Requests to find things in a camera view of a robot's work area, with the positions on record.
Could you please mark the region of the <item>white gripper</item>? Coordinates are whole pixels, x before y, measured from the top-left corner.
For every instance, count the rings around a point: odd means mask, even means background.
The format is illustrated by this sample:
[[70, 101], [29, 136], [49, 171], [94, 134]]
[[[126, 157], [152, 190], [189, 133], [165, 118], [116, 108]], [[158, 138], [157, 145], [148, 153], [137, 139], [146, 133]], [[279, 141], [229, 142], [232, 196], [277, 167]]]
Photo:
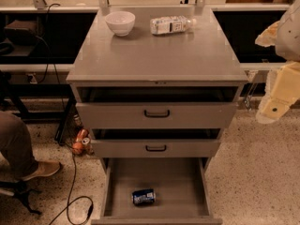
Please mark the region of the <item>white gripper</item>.
[[[279, 22], [274, 22], [255, 39], [262, 47], [275, 46]], [[256, 120], [271, 124], [281, 118], [300, 98], [300, 63], [289, 62], [279, 69], [271, 69], [267, 76], [267, 94], [259, 104]]]

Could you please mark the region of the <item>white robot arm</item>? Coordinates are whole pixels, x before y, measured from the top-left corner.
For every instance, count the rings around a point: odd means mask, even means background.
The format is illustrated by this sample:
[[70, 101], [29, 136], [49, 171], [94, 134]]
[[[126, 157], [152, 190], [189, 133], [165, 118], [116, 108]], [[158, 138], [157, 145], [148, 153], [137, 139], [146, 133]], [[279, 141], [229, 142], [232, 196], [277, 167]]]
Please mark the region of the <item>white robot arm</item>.
[[300, 98], [300, 0], [293, 0], [278, 22], [272, 23], [255, 39], [262, 47], [275, 47], [276, 55], [287, 63], [271, 69], [266, 78], [256, 120], [271, 124], [282, 117]]

